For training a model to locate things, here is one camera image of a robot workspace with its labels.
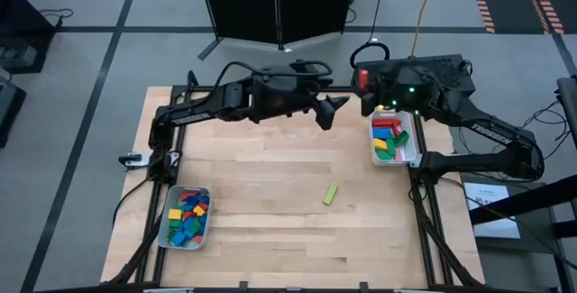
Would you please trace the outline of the black equipment case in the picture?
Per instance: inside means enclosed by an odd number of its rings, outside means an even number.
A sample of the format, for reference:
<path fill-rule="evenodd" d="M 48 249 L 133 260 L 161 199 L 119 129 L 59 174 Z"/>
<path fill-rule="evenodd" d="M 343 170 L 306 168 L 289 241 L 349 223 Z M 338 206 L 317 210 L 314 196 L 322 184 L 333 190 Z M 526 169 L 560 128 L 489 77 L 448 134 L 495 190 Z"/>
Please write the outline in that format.
<path fill-rule="evenodd" d="M 10 130 L 25 98 L 26 92 L 23 89 L 0 77 L 0 149 L 4 148 L 8 141 Z"/>

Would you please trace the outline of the black desk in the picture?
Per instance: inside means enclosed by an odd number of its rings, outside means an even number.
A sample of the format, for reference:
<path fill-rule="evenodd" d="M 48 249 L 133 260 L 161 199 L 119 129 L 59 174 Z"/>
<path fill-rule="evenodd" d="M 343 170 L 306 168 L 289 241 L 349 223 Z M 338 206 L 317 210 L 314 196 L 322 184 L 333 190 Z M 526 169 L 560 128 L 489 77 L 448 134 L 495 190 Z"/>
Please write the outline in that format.
<path fill-rule="evenodd" d="M 55 27 L 28 0 L 0 0 L 0 68 L 41 72 Z"/>

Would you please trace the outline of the white printed sheet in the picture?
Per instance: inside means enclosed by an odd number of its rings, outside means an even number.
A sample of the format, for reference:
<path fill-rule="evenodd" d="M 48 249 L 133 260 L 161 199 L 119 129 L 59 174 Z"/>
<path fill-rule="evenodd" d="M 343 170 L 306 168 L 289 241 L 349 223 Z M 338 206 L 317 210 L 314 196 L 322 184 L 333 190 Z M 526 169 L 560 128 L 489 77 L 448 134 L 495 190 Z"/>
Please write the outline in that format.
<path fill-rule="evenodd" d="M 471 182 L 465 182 L 463 185 L 467 205 L 470 210 L 509 197 L 508 190 L 504 186 Z M 476 237 L 500 239 L 520 238 L 515 217 L 512 217 L 510 220 L 499 219 L 484 224 L 476 224 L 473 227 L 473 231 Z"/>

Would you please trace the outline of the black perforated computer case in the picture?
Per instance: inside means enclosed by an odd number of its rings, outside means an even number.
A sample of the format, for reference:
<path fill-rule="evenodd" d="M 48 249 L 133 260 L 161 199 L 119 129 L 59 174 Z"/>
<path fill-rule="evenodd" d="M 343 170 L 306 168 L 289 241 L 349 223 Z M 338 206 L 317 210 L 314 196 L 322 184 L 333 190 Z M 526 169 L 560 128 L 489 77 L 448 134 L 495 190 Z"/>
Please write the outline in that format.
<path fill-rule="evenodd" d="M 359 89 L 356 66 L 353 68 L 351 86 L 355 88 L 357 96 L 374 93 L 373 87 L 381 73 L 388 73 L 396 67 L 405 65 L 421 67 L 434 78 L 434 94 L 429 105 L 441 104 L 448 92 L 454 91 L 468 97 L 475 91 L 472 83 L 472 64 L 459 54 L 373 61 L 375 70 L 369 73 L 370 85 L 367 91 Z"/>

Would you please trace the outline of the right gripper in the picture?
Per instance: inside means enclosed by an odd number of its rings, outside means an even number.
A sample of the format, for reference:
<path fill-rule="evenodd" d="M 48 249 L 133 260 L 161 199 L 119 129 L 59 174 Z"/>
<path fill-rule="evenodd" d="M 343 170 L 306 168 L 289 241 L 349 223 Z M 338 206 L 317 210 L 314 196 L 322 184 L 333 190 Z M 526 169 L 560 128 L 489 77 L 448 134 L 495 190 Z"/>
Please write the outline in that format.
<path fill-rule="evenodd" d="M 359 61 L 357 71 L 375 70 L 374 61 Z M 434 94 L 434 78 L 417 66 L 400 66 L 391 72 L 381 73 L 373 87 L 374 93 L 360 96 L 361 114 L 370 115 L 374 108 L 406 111 L 425 117 Z"/>

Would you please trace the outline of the black metal beam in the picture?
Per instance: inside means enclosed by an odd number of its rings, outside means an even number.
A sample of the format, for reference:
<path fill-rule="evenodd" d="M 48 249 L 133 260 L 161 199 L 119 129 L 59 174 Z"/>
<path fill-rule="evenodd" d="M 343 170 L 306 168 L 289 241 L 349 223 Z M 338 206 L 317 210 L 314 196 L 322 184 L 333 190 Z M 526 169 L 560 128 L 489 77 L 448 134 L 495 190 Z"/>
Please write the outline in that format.
<path fill-rule="evenodd" d="M 538 209 L 557 206 L 577 198 L 577 175 L 501 199 L 469 212 L 473 224 L 485 224 Z"/>

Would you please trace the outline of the black stand post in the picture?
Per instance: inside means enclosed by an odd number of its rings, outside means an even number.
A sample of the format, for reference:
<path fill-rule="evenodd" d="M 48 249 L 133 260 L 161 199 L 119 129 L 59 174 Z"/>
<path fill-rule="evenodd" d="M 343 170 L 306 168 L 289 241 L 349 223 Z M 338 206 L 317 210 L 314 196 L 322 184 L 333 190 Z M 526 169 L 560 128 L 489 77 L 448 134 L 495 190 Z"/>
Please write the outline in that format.
<path fill-rule="evenodd" d="M 555 93 L 563 106 L 572 139 L 577 148 L 577 74 L 568 78 L 559 78 L 556 84 Z"/>

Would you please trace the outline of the white plastic storage bin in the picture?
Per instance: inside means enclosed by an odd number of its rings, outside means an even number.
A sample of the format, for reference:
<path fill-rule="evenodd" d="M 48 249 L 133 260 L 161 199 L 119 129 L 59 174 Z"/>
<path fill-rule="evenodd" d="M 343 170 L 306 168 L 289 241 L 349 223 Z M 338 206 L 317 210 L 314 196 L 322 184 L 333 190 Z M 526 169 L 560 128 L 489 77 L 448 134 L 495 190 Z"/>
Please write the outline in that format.
<path fill-rule="evenodd" d="M 372 129 L 373 128 L 389 128 L 389 127 L 373 127 L 372 121 L 376 120 L 376 119 L 398 119 L 402 122 L 402 131 L 407 131 L 410 135 L 410 139 L 408 140 L 408 143 L 405 146 L 396 147 L 396 149 L 397 148 L 401 149 L 403 160 L 395 160 L 395 158 L 393 160 L 380 160 L 377 157 L 377 155 L 375 153 L 376 149 L 373 146 L 374 137 L 372 136 Z M 372 162 L 374 165 L 381 166 L 381 167 L 389 167 L 389 166 L 394 166 L 394 165 L 408 164 L 411 161 L 413 161 L 417 157 L 417 155 L 419 154 L 417 140 L 416 140 L 416 136 L 415 136 L 415 132 L 414 132 L 413 116 L 411 114 L 405 113 L 405 112 L 395 113 L 395 112 L 387 112 L 387 111 L 375 111 L 367 118 L 366 124 L 368 126 L 369 142 L 370 142 L 370 147 L 371 147 L 371 157 L 372 157 Z M 390 138 L 393 139 L 394 137 L 395 136 L 394 136 L 393 131 L 392 131 Z"/>
<path fill-rule="evenodd" d="M 209 208 L 206 211 L 206 213 L 203 216 L 195 216 L 195 218 L 202 224 L 202 228 L 198 231 L 198 233 L 196 235 L 193 235 L 190 230 L 189 231 L 185 231 L 183 229 L 183 222 L 182 221 L 182 217 L 184 215 L 185 212 L 188 211 L 192 211 L 193 212 L 193 208 L 194 206 L 190 206 L 187 204 L 187 200 L 180 200 L 179 196 L 181 193 L 183 192 L 189 192 L 189 191 L 197 191 L 199 192 L 199 196 L 209 196 L 210 197 L 210 202 L 209 202 Z M 213 198 L 212 195 L 209 191 L 208 188 L 199 188 L 199 187 L 187 187 L 187 186 L 174 186 L 172 187 L 166 197 L 166 202 L 165 202 L 165 207 L 162 213 L 162 217 L 160 220 L 160 231 L 159 231 L 159 239 L 158 239 L 158 243 L 159 246 L 162 248 L 171 248 L 171 249 L 181 249 L 181 250 L 198 250 L 200 248 L 202 248 L 206 242 L 207 242 L 207 238 L 208 238 L 208 232 L 209 232 L 209 221 L 210 218 L 212 216 L 212 207 L 213 207 Z M 173 228 L 173 229 L 177 229 L 178 232 L 184 232 L 185 235 L 188 237 L 188 241 L 183 245 L 183 246 L 175 246 L 173 245 L 169 240 L 168 240 L 168 234 L 169 234 L 169 230 L 171 229 L 169 227 L 169 222 L 172 221 L 168 218 L 168 213 L 170 209 L 180 209 L 183 211 L 182 217 L 179 220 L 180 221 L 180 226 L 178 228 Z M 193 237 L 195 236 L 203 236 L 203 240 L 201 243 L 195 243 L 193 242 Z"/>

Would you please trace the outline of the black folding partition screen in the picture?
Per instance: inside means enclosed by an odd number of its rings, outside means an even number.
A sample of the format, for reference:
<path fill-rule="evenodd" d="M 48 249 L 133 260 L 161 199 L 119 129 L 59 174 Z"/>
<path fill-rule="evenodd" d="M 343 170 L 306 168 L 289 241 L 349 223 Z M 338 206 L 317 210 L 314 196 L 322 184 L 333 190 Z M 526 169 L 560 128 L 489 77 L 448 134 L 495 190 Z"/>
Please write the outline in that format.
<path fill-rule="evenodd" d="M 351 0 L 206 0 L 218 38 L 275 44 L 342 32 Z"/>

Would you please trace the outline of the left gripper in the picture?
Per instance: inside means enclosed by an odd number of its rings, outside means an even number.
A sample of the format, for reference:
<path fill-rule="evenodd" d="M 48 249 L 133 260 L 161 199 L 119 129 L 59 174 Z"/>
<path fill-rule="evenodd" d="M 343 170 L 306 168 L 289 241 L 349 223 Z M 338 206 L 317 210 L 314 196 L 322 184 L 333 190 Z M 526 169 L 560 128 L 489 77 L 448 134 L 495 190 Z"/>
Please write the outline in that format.
<path fill-rule="evenodd" d="M 349 96 L 329 96 L 319 100 L 317 95 L 333 83 L 333 70 L 321 64 L 325 71 L 315 68 L 315 64 L 289 64 L 262 69 L 252 80 L 252 103 L 248 118 L 259 123 L 261 120 L 280 115 L 292 115 L 310 109 L 316 112 L 316 123 L 324 130 L 330 130 L 335 110 L 349 100 Z"/>

